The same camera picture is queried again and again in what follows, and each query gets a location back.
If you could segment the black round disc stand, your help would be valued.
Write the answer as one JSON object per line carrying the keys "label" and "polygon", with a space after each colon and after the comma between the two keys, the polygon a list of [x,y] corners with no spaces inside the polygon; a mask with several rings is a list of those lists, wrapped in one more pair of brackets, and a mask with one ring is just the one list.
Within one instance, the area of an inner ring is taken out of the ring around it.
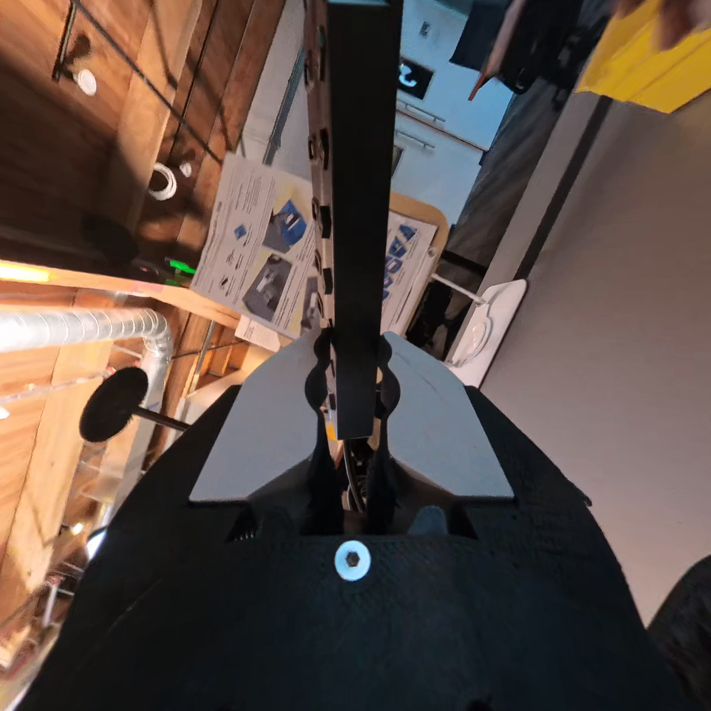
{"label": "black round disc stand", "polygon": [[94,391],[84,406],[79,421],[81,437],[90,443],[110,440],[138,417],[178,432],[190,425],[143,407],[148,393],[148,376],[132,366],[116,371]]}

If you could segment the silver air duct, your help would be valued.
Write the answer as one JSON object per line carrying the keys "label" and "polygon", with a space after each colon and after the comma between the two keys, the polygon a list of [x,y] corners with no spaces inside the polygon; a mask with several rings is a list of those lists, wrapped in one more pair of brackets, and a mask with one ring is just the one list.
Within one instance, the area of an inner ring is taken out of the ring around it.
{"label": "silver air duct", "polygon": [[173,336],[167,319],[150,308],[64,308],[1,312],[1,353],[80,343],[141,339],[141,368],[148,377],[145,402],[163,398]]}

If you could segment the black USB hub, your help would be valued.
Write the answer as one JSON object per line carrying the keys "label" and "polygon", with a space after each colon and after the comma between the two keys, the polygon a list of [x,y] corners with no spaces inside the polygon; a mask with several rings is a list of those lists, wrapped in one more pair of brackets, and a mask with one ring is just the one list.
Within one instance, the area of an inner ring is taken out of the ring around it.
{"label": "black USB hub", "polygon": [[305,1],[316,267],[337,437],[373,431],[402,1]]}

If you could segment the dark wall sign white logo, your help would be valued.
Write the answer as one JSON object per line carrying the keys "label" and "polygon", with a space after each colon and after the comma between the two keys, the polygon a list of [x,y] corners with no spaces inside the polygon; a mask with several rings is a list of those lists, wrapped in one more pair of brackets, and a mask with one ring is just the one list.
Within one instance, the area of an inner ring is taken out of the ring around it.
{"label": "dark wall sign white logo", "polygon": [[423,101],[434,79],[434,70],[410,58],[401,56],[398,65],[397,89],[399,92]]}

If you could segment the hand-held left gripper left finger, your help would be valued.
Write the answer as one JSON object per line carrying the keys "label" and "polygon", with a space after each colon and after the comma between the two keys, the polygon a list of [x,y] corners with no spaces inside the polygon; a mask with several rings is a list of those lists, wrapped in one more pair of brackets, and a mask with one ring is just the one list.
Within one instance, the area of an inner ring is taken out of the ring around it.
{"label": "hand-held left gripper left finger", "polygon": [[339,535],[341,481],[321,407],[329,329],[312,329],[245,379],[189,496],[194,505],[284,508],[307,535]]}

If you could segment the yellow plastic bin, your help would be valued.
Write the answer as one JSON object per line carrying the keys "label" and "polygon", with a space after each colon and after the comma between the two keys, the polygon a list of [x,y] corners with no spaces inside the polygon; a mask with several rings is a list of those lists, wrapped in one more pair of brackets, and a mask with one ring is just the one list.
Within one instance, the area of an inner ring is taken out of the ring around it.
{"label": "yellow plastic bin", "polygon": [[618,1],[574,92],[669,114],[709,90],[709,1]]}

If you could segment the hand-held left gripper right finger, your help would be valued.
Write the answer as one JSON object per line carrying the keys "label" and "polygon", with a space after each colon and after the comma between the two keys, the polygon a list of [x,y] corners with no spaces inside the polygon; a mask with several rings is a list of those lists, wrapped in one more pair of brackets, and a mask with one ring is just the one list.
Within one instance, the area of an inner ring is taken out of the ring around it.
{"label": "hand-held left gripper right finger", "polygon": [[445,519],[466,504],[500,505],[515,493],[465,385],[401,336],[380,340],[383,418],[368,473],[368,527],[401,532],[421,508]]}

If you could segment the printed instruction sheet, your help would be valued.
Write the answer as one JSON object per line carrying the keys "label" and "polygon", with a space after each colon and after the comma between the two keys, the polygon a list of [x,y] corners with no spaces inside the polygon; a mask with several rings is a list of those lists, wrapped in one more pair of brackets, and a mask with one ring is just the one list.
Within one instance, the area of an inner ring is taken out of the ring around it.
{"label": "printed instruction sheet", "polygon": [[290,339],[318,326],[332,273],[312,197],[309,181],[228,154],[191,290]]}

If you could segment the white board stand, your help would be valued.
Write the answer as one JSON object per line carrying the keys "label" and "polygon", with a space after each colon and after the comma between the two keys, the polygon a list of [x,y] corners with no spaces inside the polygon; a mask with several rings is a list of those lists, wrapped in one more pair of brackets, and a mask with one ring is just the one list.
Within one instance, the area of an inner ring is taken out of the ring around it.
{"label": "white board stand", "polygon": [[493,285],[478,296],[437,274],[431,280],[471,302],[464,310],[444,364],[463,384],[480,387],[527,292],[528,282]]}

